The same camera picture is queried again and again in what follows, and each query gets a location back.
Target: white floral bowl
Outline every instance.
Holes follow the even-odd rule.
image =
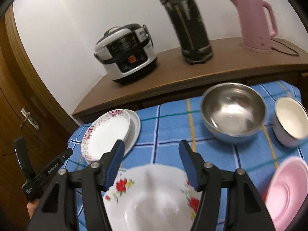
[[[81,153],[87,163],[98,161],[110,152],[116,140],[127,139],[131,126],[130,116],[123,109],[109,111],[88,128],[81,142]]]
[[[184,171],[151,164],[119,171],[103,201],[113,231],[190,231],[201,194]]]

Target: white wall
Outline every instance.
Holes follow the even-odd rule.
[[[210,39],[241,36],[229,0],[196,0]],[[308,51],[308,34],[287,0],[266,0],[279,34]],[[14,14],[24,47],[47,88],[71,114],[106,73],[93,57],[104,32],[128,23],[146,24],[156,52],[179,46],[159,0],[15,0]]]

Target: red flower pattern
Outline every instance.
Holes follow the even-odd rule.
[[[119,192],[126,192],[126,185],[127,184],[127,179],[125,178],[124,180],[119,180],[117,183],[116,183],[116,189],[117,191]]]
[[[195,213],[197,213],[199,203],[200,201],[194,197],[190,198],[189,200],[189,206],[194,210]]]

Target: pink electric kettle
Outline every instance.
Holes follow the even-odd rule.
[[[271,51],[270,39],[277,35],[277,25],[273,9],[263,0],[231,0],[238,10],[244,48],[261,53]],[[267,8],[273,31],[269,33],[263,8]]]

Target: orange button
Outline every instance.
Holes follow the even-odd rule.
[[[130,56],[130,57],[128,58],[128,61],[129,61],[129,63],[133,63],[133,62],[136,61],[136,57],[135,57],[134,55],[132,55],[132,56]]]

